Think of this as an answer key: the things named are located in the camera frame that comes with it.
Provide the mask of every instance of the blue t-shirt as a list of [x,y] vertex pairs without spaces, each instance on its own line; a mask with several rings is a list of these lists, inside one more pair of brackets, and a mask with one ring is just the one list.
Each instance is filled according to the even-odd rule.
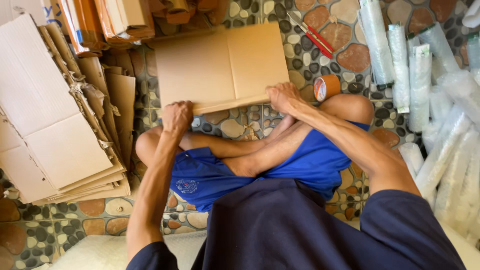
[[[398,190],[373,194],[358,231],[291,179],[257,181],[213,204],[208,237],[192,269],[465,269],[429,204]],[[176,269],[163,242],[127,270]]]

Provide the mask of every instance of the dark blue shorts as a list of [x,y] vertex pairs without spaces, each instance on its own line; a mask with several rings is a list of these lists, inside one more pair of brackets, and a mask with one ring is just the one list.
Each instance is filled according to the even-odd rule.
[[[368,131],[367,124],[351,122]],[[330,200],[342,184],[340,171],[351,160],[322,133],[312,130],[293,155],[282,164],[258,177],[235,176],[212,154],[209,147],[190,149],[178,154],[173,165],[170,188],[198,211],[207,212],[213,201],[254,181],[293,178]]]

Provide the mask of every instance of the man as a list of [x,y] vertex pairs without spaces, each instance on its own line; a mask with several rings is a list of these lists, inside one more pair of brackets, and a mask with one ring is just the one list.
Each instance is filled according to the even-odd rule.
[[[163,129],[139,137],[148,169],[128,225],[127,269],[176,269],[158,229],[169,187],[210,213],[193,269],[465,268],[403,160],[366,132],[366,98],[338,95],[317,109],[291,83],[267,94],[289,116],[266,139],[185,133],[188,101],[167,106]],[[370,177],[361,231],[324,210],[350,160]]]

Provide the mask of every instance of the floor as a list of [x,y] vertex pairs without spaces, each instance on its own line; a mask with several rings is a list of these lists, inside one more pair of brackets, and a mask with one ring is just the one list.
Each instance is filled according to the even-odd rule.
[[[468,68],[466,34],[460,18],[471,0],[386,0],[381,1],[384,19],[401,21],[409,31],[418,32],[433,21],[440,21],[460,66]],[[315,77],[322,74],[339,76],[343,93],[364,95],[375,107],[370,132],[392,148],[405,142],[421,144],[421,137],[406,127],[406,118],[393,109],[391,89],[378,90],[371,83],[370,59],[365,39],[357,24],[357,0],[238,0],[232,1],[223,14],[209,13],[196,20],[190,29],[210,27],[222,22],[226,27],[279,20],[284,51],[291,80],[302,96],[312,103]],[[299,13],[317,29],[335,49],[334,59],[319,55],[298,27],[288,20],[286,10]],[[338,24],[331,23],[337,19]],[[178,31],[159,27],[171,34]],[[131,52],[137,77],[134,137],[160,124],[158,82],[153,51],[146,45]],[[195,117],[192,129],[237,140],[261,139],[272,131],[282,115],[268,104],[256,104]],[[132,154],[134,182],[141,179],[146,166]],[[341,220],[357,220],[369,197],[368,176],[354,163],[341,172],[343,183],[328,202],[326,210]],[[0,191],[11,187],[0,170]],[[86,235],[125,235],[133,197],[107,198],[77,203],[44,206],[25,205],[16,199],[0,199],[0,270],[32,269],[55,261]],[[185,233],[206,228],[206,213],[183,201],[170,191],[163,215],[164,234]]]

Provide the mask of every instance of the red utility knife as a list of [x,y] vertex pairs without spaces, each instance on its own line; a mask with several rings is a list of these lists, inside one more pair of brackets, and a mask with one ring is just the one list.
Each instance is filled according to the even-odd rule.
[[307,37],[320,49],[322,54],[326,57],[333,58],[333,48],[325,41],[325,39],[317,33],[313,28],[306,25],[302,20],[293,12],[287,12],[288,16],[305,32]]

